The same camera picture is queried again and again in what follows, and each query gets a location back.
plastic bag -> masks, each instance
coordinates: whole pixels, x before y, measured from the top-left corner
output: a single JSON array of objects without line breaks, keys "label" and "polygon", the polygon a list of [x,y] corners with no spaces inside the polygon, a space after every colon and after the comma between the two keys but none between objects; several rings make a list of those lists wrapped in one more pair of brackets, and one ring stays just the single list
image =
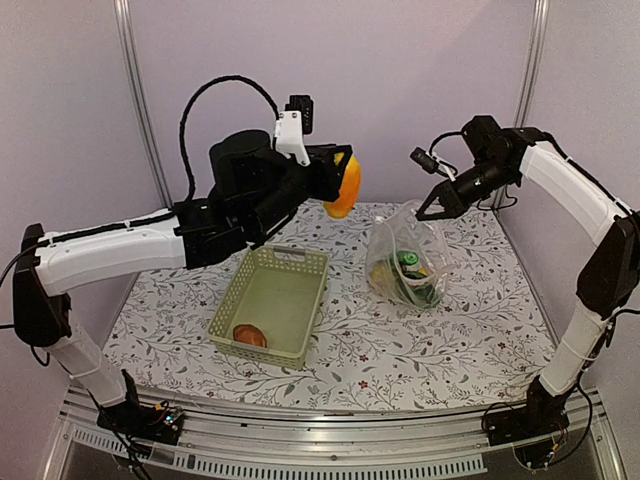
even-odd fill
[{"label": "plastic bag", "polygon": [[365,272],[380,295],[426,310],[442,300],[454,264],[438,225],[416,220],[419,207],[407,202],[392,217],[374,219]]}]

plastic basket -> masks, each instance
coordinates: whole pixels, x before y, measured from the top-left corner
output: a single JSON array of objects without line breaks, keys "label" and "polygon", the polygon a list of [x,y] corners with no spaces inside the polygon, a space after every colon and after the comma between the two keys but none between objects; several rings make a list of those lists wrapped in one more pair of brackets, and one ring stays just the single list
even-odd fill
[{"label": "plastic basket", "polygon": [[[329,256],[288,247],[249,251],[208,329],[226,355],[300,370],[327,282]],[[242,324],[259,328],[267,348],[233,339]]]}]

floral tablecloth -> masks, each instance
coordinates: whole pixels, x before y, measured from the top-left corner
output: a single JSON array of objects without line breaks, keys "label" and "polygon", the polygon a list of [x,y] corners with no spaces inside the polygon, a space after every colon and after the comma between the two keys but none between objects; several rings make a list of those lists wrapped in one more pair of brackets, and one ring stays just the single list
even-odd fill
[{"label": "floral tablecloth", "polygon": [[303,371],[227,357],[207,340],[243,253],[205,269],[142,273],[105,353],[142,385],[268,405],[416,410],[522,398],[553,346],[493,213],[440,222],[458,266],[442,304],[420,313],[380,298],[364,276],[372,218],[397,208],[358,204],[336,221],[308,204],[272,242],[331,254]]}]

vertical metal post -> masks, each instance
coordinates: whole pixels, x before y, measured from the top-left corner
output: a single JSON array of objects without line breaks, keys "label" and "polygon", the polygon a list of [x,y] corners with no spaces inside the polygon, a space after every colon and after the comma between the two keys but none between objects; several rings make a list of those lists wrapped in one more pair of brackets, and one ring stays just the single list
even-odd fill
[{"label": "vertical metal post", "polygon": [[131,96],[138,118],[140,134],[147,152],[147,159],[151,167],[151,173],[158,190],[158,195],[165,207],[170,207],[173,202],[171,200],[171,192],[167,184],[167,178],[162,168],[160,155],[158,153],[158,145],[153,134],[151,125],[151,117],[147,107],[147,101],[142,87],[142,78],[140,69],[138,68],[138,57],[136,55],[136,46],[133,37],[133,26],[131,24],[131,12],[129,10],[129,0],[115,0],[116,22],[118,24],[118,33],[120,35],[120,44],[122,45],[122,53],[124,56],[124,64],[129,79],[129,87],[131,88]]},{"label": "vertical metal post", "polygon": [[[533,92],[536,80],[538,79],[538,71],[540,70],[540,60],[542,59],[548,16],[549,0],[536,0],[536,5],[533,11],[533,23],[531,25],[531,38],[529,41],[527,64],[524,71],[524,78],[522,79],[518,109],[516,110],[516,117],[513,121],[513,126],[516,128],[525,126],[531,109]],[[492,207],[495,209],[503,205],[504,198],[505,188],[503,187],[495,193]]]}]

orange object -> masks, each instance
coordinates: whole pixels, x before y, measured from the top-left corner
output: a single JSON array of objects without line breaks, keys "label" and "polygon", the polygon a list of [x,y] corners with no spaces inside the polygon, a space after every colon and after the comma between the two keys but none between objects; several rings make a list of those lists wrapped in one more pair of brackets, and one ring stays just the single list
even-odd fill
[{"label": "orange object", "polygon": [[233,329],[233,339],[236,342],[267,348],[267,339],[264,334],[253,325],[238,325]]},{"label": "orange object", "polygon": [[[334,157],[336,165],[343,160],[344,153],[339,153]],[[340,197],[335,202],[325,202],[324,209],[332,218],[344,218],[356,204],[358,193],[360,192],[360,164],[354,155],[349,158],[349,163],[342,178],[340,187]]]}]

